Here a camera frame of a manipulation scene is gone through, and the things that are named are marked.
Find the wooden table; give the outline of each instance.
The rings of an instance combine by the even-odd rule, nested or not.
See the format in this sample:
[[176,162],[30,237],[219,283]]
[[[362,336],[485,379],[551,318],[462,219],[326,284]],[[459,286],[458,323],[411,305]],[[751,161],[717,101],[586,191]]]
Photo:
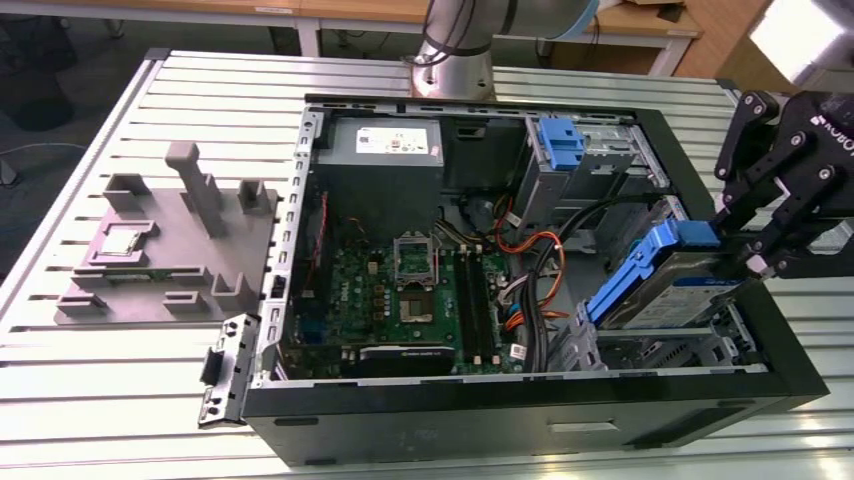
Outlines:
[[[428,0],[0,0],[0,12],[291,27],[304,56],[320,56],[323,29],[420,33]],[[687,13],[678,23],[657,9],[621,4],[599,14],[599,43],[659,48],[650,75],[671,75],[702,29]],[[567,40],[589,43],[593,29]]]

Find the metal bracket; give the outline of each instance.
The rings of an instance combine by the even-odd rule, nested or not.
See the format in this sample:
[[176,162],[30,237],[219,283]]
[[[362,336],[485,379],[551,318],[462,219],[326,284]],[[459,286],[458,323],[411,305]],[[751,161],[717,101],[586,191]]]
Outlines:
[[260,319],[238,315],[223,322],[216,346],[208,350],[200,381],[208,386],[199,413],[199,428],[240,426],[243,400]]

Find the table leg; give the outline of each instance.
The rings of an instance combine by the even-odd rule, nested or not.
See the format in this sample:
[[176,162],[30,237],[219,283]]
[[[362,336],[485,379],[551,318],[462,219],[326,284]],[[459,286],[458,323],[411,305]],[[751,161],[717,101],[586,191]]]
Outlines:
[[295,18],[299,48],[303,57],[320,56],[320,21],[316,18]]
[[655,63],[649,73],[651,76],[670,77],[673,75],[689,45],[691,45],[691,38],[689,37],[673,37],[670,39],[655,58]]

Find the green motherboard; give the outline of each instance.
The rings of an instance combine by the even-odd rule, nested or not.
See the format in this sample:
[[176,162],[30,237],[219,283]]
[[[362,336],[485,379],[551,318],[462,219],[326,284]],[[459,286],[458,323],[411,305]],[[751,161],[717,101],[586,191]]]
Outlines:
[[[521,370],[521,362],[509,355],[510,345],[501,341],[501,325],[493,306],[489,325],[495,355],[474,362],[463,355],[454,255],[455,252],[448,249],[438,250],[434,264],[438,281],[432,287],[398,288],[392,248],[350,248],[335,252],[326,318],[322,322],[303,322],[303,325],[311,325],[311,343],[318,349],[335,346],[340,349],[339,353],[330,353],[324,358],[314,355],[311,362],[306,362],[308,358],[304,358],[303,367],[311,370],[308,377],[339,376],[339,359],[335,355],[340,355],[342,349],[346,351],[359,345],[452,347],[455,366],[451,373],[457,375],[513,373]],[[478,255],[487,281],[475,288],[482,288],[486,297],[494,300],[498,279],[507,271],[505,258],[499,254]],[[424,258],[423,255],[400,255],[398,270],[424,271],[430,268]]]

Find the blue plastic latch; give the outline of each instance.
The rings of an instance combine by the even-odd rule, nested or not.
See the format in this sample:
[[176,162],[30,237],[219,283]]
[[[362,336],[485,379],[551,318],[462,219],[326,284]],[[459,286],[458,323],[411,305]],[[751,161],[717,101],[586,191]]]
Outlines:
[[621,303],[626,293],[655,272],[655,258],[673,247],[717,248],[721,240],[711,226],[701,221],[667,220],[653,227],[631,249],[621,265],[587,304],[590,320],[598,325],[611,307]]
[[546,147],[551,168],[575,170],[585,156],[585,136],[567,118],[539,119],[539,141]]

